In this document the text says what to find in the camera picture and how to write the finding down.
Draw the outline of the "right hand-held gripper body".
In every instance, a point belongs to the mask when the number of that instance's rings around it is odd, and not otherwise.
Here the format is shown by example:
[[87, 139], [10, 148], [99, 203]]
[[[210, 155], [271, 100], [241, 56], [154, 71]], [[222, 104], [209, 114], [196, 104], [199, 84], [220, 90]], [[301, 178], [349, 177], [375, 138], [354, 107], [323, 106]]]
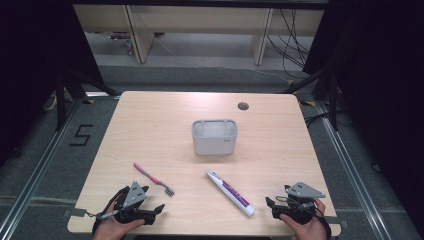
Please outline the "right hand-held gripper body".
[[272, 216], [279, 219], [281, 214], [285, 214], [301, 225], [307, 224], [315, 215], [314, 198], [325, 198], [326, 195], [304, 182], [292, 185], [290, 190], [291, 193], [286, 193], [286, 196], [275, 197], [273, 201], [282, 209], [272, 209]]

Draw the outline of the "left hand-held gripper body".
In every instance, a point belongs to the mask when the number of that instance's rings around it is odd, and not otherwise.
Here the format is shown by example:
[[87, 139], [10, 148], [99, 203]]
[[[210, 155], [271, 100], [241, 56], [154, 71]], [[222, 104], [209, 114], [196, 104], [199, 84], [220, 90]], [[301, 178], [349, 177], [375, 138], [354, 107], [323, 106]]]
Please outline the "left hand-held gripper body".
[[114, 204], [114, 209], [119, 213], [114, 215], [114, 218], [121, 224], [130, 223], [134, 220], [144, 219], [145, 225], [152, 225], [156, 216], [150, 216], [149, 210], [141, 210], [140, 205], [147, 198], [142, 187], [134, 181], [130, 186], [123, 189], [118, 199]]

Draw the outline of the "pink toothbrush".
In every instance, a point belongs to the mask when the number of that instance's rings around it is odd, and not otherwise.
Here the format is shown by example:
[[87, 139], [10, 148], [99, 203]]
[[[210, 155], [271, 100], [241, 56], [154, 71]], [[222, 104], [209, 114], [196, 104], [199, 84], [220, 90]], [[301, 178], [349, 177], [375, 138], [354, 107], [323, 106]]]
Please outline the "pink toothbrush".
[[168, 185], [166, 185], [165, 183], [163, 183], [162, 181], [158, 180], [157, 178], [153, 177], [152, 175], [150, 175], [145, 169], [143, 169], [139, 164], [134, 163], [133, 166], [143, 175], [145, 175], [147, 178], [149, 178], [153, 183], [155, 183], [156, 185], [162, 186], [164, 188], [165, 193], [169, 196], [169, 197], [173, 197], [175, 195], [175, 191], [170, 188]]

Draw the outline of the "white purple toothpaste tube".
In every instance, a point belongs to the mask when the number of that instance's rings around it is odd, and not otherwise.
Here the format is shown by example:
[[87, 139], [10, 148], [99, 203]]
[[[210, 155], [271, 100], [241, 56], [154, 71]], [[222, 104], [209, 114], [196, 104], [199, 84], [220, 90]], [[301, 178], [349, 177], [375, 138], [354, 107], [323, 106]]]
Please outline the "white purple toothpaste tube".
[[206, 170], [206, 175], [217, 186], [217, 188], [230, 199], [248, 217], [255, 213], [255, 208], [242, 197], [230, 184], [223, 180], [215, 171]]

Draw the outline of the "grey plastic holder box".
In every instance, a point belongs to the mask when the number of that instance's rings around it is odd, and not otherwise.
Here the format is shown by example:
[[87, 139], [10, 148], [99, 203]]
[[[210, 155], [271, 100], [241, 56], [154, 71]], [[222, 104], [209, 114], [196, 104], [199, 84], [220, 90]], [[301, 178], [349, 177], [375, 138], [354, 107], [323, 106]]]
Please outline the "grey plastic holder box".
[[197, 120], [192, 123], [193, 146], [197, 155], [232, 154], [237, 136], [237, 123], [231, 119]]

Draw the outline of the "person's right hand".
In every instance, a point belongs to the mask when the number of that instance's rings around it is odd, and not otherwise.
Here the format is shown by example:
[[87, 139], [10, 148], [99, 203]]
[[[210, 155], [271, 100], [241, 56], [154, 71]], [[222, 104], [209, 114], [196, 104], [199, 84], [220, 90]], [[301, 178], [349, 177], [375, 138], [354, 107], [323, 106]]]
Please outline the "person's right hand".
[[280, 215], [280, 219], [294, 232], [291, 240], [328, 240], [326, 229], [320, 222], [324, 217], [326, 207], [318, 198], [314, 198], [314, 202], [317, 207], [315, 216], [307, 224], [301, 225], [288, 215]]

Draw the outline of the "person's left hand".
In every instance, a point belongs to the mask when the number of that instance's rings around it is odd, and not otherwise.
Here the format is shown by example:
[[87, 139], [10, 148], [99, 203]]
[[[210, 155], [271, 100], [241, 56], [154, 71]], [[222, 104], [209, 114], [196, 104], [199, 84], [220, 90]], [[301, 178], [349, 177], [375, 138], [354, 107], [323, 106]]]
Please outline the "person's left hand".
[[114, 217], [110, 217], [100, 222], [92, 236], [92, 240], [121, 240], [129, 232], [136, 230], [144, 224], [144, 219], [121, 224]]

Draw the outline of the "grey plug on gripper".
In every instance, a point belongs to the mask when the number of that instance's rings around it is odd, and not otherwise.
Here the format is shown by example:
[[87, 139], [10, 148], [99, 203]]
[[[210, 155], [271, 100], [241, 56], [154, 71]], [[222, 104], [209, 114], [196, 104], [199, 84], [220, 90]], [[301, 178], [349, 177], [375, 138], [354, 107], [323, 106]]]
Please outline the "grey plug on gripper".
[[86, 215], [88, 215], [89, 217], [94, 217], [96, 220], [105, 220], [105, 219], [108, 219], [108, 218], [116, 215], [117, 213], [119, 213], [118, 210], [113, 210], [113, 211], [107, 212], [107, 213], [106, 212], [105, 213], [100, 212], [100, 213], [97, 213], [97, 214], [92, 214], [88, 211], [85, 211]]

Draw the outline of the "grey tape patch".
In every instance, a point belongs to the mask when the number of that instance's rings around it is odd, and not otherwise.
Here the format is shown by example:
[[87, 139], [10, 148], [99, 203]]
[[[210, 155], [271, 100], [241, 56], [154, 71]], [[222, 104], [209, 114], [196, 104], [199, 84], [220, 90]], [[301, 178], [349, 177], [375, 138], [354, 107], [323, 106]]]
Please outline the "grey tape patch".
[[86, 210], [78, 209], [78, 208], [66, 209], [63, 212], [64, 217], [71, 217], [71, 216], [84, 217], [85, 215], [86, 215]]
[[326, 216], [328, 224], [339, 224], [341, 228], [350, 228], [349, 222], [347, 220], [341, 220], [336, 216]]

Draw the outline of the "black metal stand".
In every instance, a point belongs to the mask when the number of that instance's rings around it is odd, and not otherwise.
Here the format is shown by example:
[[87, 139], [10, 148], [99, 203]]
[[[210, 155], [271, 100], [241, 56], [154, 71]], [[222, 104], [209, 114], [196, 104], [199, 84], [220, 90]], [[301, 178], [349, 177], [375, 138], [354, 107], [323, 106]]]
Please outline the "black metal stand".
[[91, 85], [110, 96], [119, 96], [120, 92], [108, 87], [103, 82], [100, 73], [97, 77], [90, 77], [89, 75], [72, 68], [62, 68], [58, 71], [56, 77], [56, 101], [57, 101], [57, 126], [56, 130], [60, 130], [66, 122], [66, 107], [65, 107], [65, 91], [71, 95], [73, 99], [82, 100], [87, 97], [86, 92], [83, 90], [82, 85]]
[[329, 122], [333, 129], [337, 131], [337, 78], [330, 67], [323, 67], [311, 76], [284, 90], [283, 94], [292, 94], [314, 81], [317, 82], [313, 91], [315, 99], [321, 99], [325, 94], [329, 94]]

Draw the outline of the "small clutter under desk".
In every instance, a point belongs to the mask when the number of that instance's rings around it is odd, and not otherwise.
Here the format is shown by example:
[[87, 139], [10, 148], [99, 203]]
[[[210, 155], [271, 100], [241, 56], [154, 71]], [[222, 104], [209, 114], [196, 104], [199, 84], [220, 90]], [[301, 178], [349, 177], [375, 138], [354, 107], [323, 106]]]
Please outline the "small clutter under desk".
[[129, 55], [133, 54], [132, 40], [131, 40], [131, 36], [130, 36], [129, 33], [127, 33], [127, 32], [112, 32], [112, 33], [109, 34], [109, 38], [111, 40], [114, 40], [114, 41], [122, 40], [126, 45], [127, 53]]

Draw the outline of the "beige wooden desk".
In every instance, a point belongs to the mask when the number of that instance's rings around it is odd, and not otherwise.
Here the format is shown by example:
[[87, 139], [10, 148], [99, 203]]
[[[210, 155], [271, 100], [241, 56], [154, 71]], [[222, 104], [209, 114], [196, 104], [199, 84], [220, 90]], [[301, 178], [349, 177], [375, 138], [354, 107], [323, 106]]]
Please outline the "beige wooden desk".
[[321, 10], [277, 8], [76, 4], [74, 10], [86, 32], [127, 32], [139, 63], [147, 60], [156, 33], [210, 33], [249, 35], [257, 66], [268, 36], [313, 37], [323, 16]]

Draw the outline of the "aluminium floor rail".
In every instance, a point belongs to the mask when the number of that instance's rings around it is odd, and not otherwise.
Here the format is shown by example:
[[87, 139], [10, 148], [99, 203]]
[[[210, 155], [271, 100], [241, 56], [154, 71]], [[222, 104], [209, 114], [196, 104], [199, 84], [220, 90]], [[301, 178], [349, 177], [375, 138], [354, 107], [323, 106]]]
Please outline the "aluminium floor rail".
[[15, 197], [7, 198], [0, 196], [0, 205], [6, 201], [10, 202], [10, 209], [0, 222], [0, 240], [10, 240], [20, 220], [22, 219], [34, 193], [37, 191], [46, 171], [48, 170], [54, 154], [57, 152], [64, 136], [69, 128], [76, 111], [82, 104], [81, 100], [74, 100], [65, 111], [65, 120], [59, 128], [54, 128], [54, 132], [49, 138], [48, 145], [44, 148], [37, 164], [31, 170], [31, 174], [26, 179], [25, 185]]
[[361, 179], [340, 134], [334, 129], [328, 118], [323, 119], [323, 124], [376, 239], [391, 240], [384, 220]]

